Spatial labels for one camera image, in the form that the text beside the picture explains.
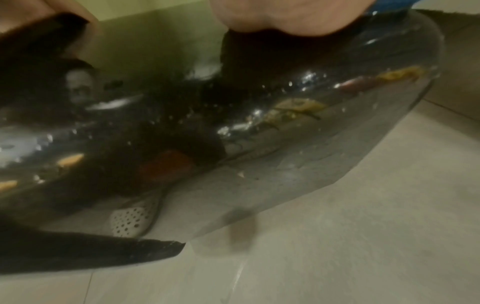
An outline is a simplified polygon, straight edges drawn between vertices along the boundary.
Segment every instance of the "tile floor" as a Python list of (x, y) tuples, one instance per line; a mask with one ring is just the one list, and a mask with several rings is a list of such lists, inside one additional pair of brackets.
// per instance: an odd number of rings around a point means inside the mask
[[(440, 24), (461, 42), (476, 22)], [(451, 57), (446, 65), (463, 69)], [(477, 302), (480, 92), (439, 87), (334, 185), (197, 238), (170, 260), (2, 277), (0, 302)]]

